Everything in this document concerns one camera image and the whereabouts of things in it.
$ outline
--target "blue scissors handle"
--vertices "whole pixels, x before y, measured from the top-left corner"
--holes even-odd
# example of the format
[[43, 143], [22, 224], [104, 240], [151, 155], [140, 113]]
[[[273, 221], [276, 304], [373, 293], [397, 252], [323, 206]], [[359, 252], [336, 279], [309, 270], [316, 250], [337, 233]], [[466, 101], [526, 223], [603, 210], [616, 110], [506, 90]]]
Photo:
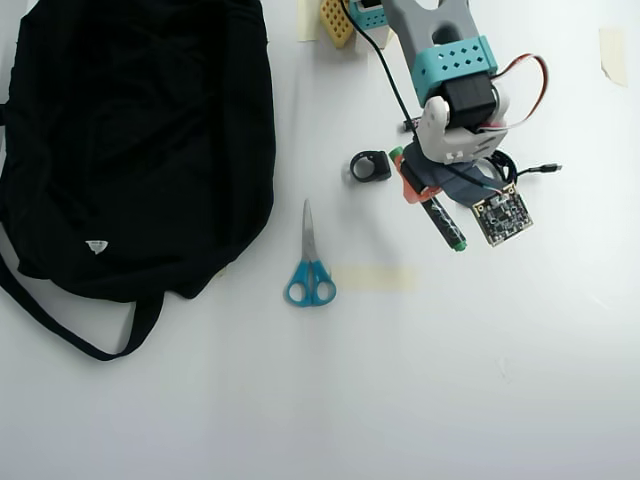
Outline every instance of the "blue scissors handle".
[[[303, 296], [301, 300], [296, 300], [291, 296], [291, 289], [296, 285], [302, 288]], [[321, 285], [325, 285], [327, 288], [326, 296], [319, 294]], [[336, 284], [331, 280], [321, 261], [308, 262], [303, 260], [298, 265], [298, 269], [293, 274], [293, 278], [291, 278], [284, 293], [287, 301], [293, 305], [310, 307], [311, 305], [322, 306], [331, 302], [336, 297], [337, 289]]]

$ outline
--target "black cable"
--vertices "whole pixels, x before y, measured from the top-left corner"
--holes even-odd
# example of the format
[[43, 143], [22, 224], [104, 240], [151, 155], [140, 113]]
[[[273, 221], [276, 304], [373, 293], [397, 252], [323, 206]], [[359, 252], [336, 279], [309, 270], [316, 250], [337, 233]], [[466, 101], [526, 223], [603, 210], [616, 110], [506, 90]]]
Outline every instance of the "black cable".
[[[402, 109], [404, 118], [406, 120], [411, 120], [411, 115], [409, 115], [409, 111], [407, 110], [407, 107], [405, 106], [404, 101], [402, 101], [402, 97], [400, 96], [400, 92], [398, 91], [398, 87], [396, 86], [396, 82], [393, 79], [393, 75], [391, 75], [391, 70], [389, 70], [389, 65], [387, 65], [387, 61], [384, 59], [384, 55], [382, 54], [382, 50], [380, 50], [380, 47], [378, 47], [376, 42], [374, 42], [373, 39], [369, 35], [367, 35], [362, 28], [360, 28], [360, 25], [356, 23], [356, 21], [353, 19], [353, 17], [349, 13], [349, 10], [347, 10], [347, 7], [344, 5], [344, 1], [343, 0], [338, 0], [338, 1], [340, 2], [340, 5], [342, 5], [342, 11], [351, 22], [351, 25], [353, 25], [353, 28], [355, 28], [358, 31], [358, 33], [362, 35], [367, 42], [369, 42], [369, 44], [373, 47], [373, 49], [378, 54], [378, 58], [380, 59], [380, 62], [384, 67], [384, 71], [387, 74], [387, 78], [389, 79], [389, 83], [391, 84], [391, 89], [393, 90], [393, 94], [396, 96], [398, 105], [400, 105], [400, 108]], [[416, 129], [412, 127], [411, 131], [417, 138]]]
[[562, 165], [548, 163], [539, 167], [527, 168], [518, 172], [515, 162], [506, 153], [496, 150], [493, 155], [486, 159], [495, 168], [498, 175], [505, 183], [518, 183], [518, 178], [527, 173], [553, 173], [562, 170]]
[[[393, 90], [393, 94], [396, 97], [396, 100], [398, 101], [398, 105], [400, 105], [400, 109], [402, 110], [402, 113], [404, 115], [405, 120], [408, 122], [407, 125], [409, 125], [409, 128], [411, 129], [411, 132], [413, 133], [413, 140], [420, 145], [420, 139], [418, 138], [418, 133], [416, 132], [416, 128], [413, 125], [413, 121], [411, 120], [411, 115], [409, 115], [409, 111], [407, 110], [406, 105], [404, 104], [404, 101], [402, 100], [402, 97], [400, 96], [400, 92], [398, 91], [398, 87], [396, 86], [396, 82], [393, 79], [393, 75], [391, 74], [391, 70], [389, 70], [389, 65], [387, 65], [387, 61], [384, 58], [384, 55], [382, 54], [382, 50], [380, 50], [380, 47], [378, 47], [378, 45], [376, 44], [376, 42], [369, 36], [367, 35], [367, 33], [360, 27], [360, 25], [358, 25], [356, 23], [356, 21], [353, 19], [353, 17], [351, 16], [351, 14], [349, 13], [349, 10], [347, 10], [347, 7], [345, 6], [343, 0], [338, 0], [340, 2], [340, 5], [342, 6], [342, 11], [344, 12], [344, 15], [349, 19], [349, 21], [351, 22], [351, 25], [353, 25], [353, 28], [355, 28], [357, 30], [357, 32], [362, 35], [362, 37], [369, 42], [369, 44], [373, 47], [373, 49], [375, 50], [375, 52], [378, 54], [378, 58], [380, 59], [380, 62], [382, 63], [382, 67], [384, 68], [385, 73], [387, 74], [387, 78], [389, 79], [389, 83], [391, 84], [391, 89]], [[456, 169], [455, 167], [451, 166], [451, 165], [444, 165], [444, 167], [449, 170], [451, 173], [453, 173], [454, 175], [462, 178], [463, 180], [466, 180], [469, 183], [474, 184], [477, 187], [480, 188], [486, 188], [488, 190], [493, 190], [493, 191], [499, 191], [493, 187], [490, 187], [489, 185], [482, 183], [480, 180], [477, 180], [473, 177], [470, 177], [469, 175], [467, 175], [464, 172], [459, 171], [458, 169]]]

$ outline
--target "orange object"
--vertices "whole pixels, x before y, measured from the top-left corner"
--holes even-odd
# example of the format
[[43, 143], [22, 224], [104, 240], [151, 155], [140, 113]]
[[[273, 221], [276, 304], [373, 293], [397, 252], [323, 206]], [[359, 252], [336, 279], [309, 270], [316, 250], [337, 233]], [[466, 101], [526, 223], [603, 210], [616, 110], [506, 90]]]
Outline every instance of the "orange object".
[[398, 173], [402, 177], [402, 193], [407, 202], [411, 204], [424, 203], [427, 200], [431, 200], [442, 191], [440, 187], [427, 187], [420, 194], [416, 193], [416, 191], [411, 185], [409, 185], [409, 182], [407, 182], [407, 179], [404, 178], [402, 172], [400, 171], [400, 164], [402, 163], [402, 160], [404, 160], [404, 155], [399, 154], [393, 159], [393, 163], [396, 166]]

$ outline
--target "red wire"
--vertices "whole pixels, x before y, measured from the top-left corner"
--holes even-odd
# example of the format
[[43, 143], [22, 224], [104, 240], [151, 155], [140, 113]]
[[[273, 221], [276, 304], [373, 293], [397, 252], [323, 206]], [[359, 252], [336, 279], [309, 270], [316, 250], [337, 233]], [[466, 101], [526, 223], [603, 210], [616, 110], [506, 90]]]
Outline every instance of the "red wire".
[[508, 66], [507, 68], [505, 68], [502, 72], [498, 73], [497, 75], [495, 75], [494, 77], [492, 77], [492, 80], [496, 80], [504, 75], [506, 75], [507, 73], [509, 73], [510, 70], [512, 70], [515, 66], [519, 65], [520, 63], [522, 63], [525, 60], [528, 60], [530, 58], [533, 58], [534, 60], [536, 60], [538, 62], [538, 65], [540, 65], [540, 68], [542, 69], [542, 88], [540, 89], [540, 95], [538, 96], [538, 100], [536, 101], [535, 105], [533, 106], [533, 108], [531, 109], [531, 111], [529, 112], [529, 114], [521, 121], [510, 125], [510, 126], [491, 126], [491, 125], [482, 125], [480, 128], [484, 129], [484, 130], [509, 130], [510, 128], [516, 127], [518, 125], [523, 124], [524, 122], [526, 122], [527, 120], [529, 120], [529, 118], [531, 118], [531, 116], [535, 113], [535, 111], [538, 109], [538, 107], [540, 106], [540, 103], [542, 103], [542, 100], [544, 99], [544, 96], [547, 93], [547, 88], [549, 87], [549, 68], [547, 67], [547, 62], [544, 61], [544, 58], [542, 58], [540, 55], [534, 55], [532, 53], [525, 53], [523, 55], [520, 55], [519, 57], [517, 57], [515, 60], [513, 60]]

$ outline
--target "yellow pegboard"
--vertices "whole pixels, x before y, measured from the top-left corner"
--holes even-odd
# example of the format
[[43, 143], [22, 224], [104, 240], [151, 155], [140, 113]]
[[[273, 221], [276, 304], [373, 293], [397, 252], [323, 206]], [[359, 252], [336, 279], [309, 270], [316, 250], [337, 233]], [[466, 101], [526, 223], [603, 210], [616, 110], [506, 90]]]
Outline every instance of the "yellow pegboard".
[[347, 17], [344, 16], [341, 0], [323, 0], [320, 4], [320, 21], [327, 30], [329, 37], [333, 40], [337, 48], [344, 47], [349, 37], [353, 34], [353, 25]]

